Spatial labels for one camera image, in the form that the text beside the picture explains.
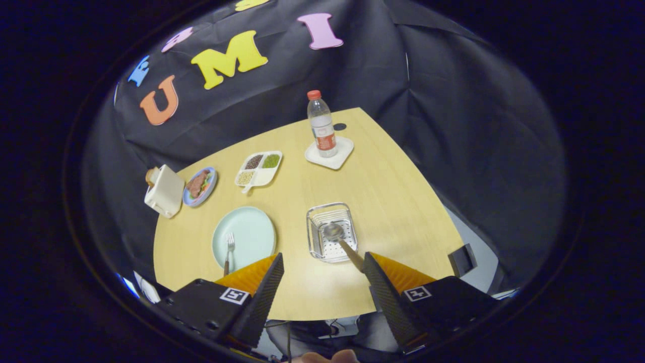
bottle label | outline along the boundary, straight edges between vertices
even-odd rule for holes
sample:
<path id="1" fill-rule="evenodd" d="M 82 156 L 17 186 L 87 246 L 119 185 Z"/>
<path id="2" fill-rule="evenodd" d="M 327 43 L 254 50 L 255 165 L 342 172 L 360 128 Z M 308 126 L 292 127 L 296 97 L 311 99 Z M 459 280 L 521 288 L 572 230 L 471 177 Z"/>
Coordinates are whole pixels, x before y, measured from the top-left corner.
<path id="1" fill-rule="evenodd" d="M 319 150 L 330 150 L 336 146 L 336 136 L 331 123 L 323 127 L 312 127 L 312 130 Z"/>

yellow letter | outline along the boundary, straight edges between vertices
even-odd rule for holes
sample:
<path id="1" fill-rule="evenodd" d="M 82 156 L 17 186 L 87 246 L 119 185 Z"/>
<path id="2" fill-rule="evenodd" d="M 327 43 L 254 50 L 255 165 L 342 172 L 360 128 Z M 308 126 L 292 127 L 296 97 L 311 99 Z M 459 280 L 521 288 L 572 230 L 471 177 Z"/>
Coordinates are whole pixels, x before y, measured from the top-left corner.
<path id="1" fill-rule="evenodd" d="M 262 5 L 267 3 L 269 0 L 242 0 L 239 3 L 235 4 L 235 11 L 241 12 L 246 9 L 250 9 L 254 6 Z"/>
<path id="2" fill-rule="evenodd" d="M 206 49 L 190 61 L 190 63 L 198 65 L 202 71 L 206 80 L 205 89 L 210 90 L 224 81 L 224 77 L 215 72 L 216 69 L 229 77 L 233 77 L 235 75 L 235 61 L 240 62 L 239 67 L 237 67 L 240 72 L 246 72 L 269 62 L 269 59 L 262 57 L 262 54 L 257 50 L 253 41 L 254 35 L 254 30 L 237 34 L 228 42 L 225 54 L 216 50 Z"/>

plastic water bottle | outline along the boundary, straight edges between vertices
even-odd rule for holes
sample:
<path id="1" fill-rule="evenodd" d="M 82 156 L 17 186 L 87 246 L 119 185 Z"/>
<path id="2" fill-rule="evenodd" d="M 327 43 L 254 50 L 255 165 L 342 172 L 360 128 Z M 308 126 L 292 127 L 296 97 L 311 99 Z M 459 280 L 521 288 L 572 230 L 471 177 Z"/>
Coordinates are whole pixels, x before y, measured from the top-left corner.
<path id="1" fill-rule="evenodd" d="M 321 98 L 321 91 L 311 90 L 307 92 L 307 98 L 309 98 L 307 117 L 312 124 L 318 153 L 323 158 L 331 158 L 338 152 L 336 136 L 333 132 L 332 112 Z"/>

white box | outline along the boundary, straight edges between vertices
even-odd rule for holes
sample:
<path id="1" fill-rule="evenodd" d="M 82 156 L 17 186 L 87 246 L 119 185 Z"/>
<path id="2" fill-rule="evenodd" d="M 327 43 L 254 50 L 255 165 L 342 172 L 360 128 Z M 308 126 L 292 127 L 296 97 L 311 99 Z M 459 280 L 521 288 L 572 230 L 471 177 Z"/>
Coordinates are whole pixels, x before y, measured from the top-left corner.
<path id="1" fill-rule="evenodd" d="M 159 169 L 152 180 L 154 187 L 148 187 L 144 202 L 166 218 L 172 218 L 181 208 L 184 180 L 167 165 Z"/>

hand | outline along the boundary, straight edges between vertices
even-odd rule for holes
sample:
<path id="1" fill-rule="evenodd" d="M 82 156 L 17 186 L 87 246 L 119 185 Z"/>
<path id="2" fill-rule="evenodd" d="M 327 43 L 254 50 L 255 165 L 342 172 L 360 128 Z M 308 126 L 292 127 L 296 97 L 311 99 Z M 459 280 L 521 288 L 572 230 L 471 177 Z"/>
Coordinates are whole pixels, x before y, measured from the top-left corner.
<path id="1" fill-rule="evenodd" d="M 360 363 L 356 354 L 351 349 L 345 349 L 336 352 L 332 359 L 325 359 L 318 353 L 305 353 L 301 357 L 292 360 L 293 363 Z"/>

